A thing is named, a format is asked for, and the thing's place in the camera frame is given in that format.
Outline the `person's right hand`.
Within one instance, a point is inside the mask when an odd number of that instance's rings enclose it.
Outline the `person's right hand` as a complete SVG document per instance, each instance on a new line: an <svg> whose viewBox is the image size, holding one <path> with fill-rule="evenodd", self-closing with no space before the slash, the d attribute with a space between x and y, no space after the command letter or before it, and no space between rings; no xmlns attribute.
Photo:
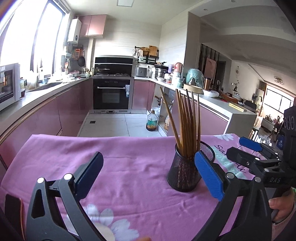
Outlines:
<svg viewBox="0 0 296 241"><path fill-rule="evenodd" d="M269 207L273 210L278 210L273 218L273 222L279 223L285 220L294 208L294 192L289 190L281 197L269 199Z"/></svg>

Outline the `pink sleeve forearm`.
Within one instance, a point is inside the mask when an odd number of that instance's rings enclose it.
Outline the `pink sleeve forearm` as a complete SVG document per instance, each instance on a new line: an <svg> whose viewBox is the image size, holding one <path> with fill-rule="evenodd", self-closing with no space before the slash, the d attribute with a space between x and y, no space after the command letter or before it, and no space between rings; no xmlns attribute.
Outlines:
<svg viewBox="0 0 296 241"><path fill-rule="evenodd" d="M279 223L272 223L272 225L271 225L271 227L272 227L271 240L272 241L274 241L280 235L280 233L284 230L284 228L287 226L287 224L291 220L294 213L295 213L295 204L293 206L292 212L283 221L281 221Z"/></svg>

